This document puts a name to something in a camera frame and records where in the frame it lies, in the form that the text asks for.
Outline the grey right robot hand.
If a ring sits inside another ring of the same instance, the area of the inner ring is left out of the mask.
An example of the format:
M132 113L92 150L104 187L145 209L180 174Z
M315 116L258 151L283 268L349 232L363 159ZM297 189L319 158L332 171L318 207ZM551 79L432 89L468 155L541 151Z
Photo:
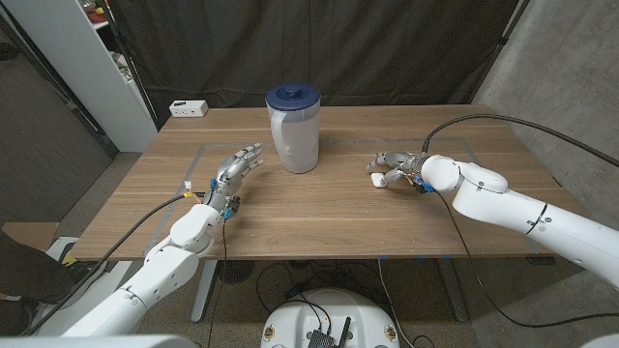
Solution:
M377 189L385 188L391 182L406 179L413 187L424 192L427 184L422 178L421 171L427 159L426 154L376 153L366 171L370 172L371 182Z

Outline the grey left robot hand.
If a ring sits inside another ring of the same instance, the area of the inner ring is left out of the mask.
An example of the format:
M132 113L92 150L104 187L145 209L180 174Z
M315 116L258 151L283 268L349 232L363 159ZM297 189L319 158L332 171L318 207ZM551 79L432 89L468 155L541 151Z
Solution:
M225 159L216 171L215 185L205 194L203 203L222 211L241 187L243 179L264 163L258 157L262 144L252 144Z

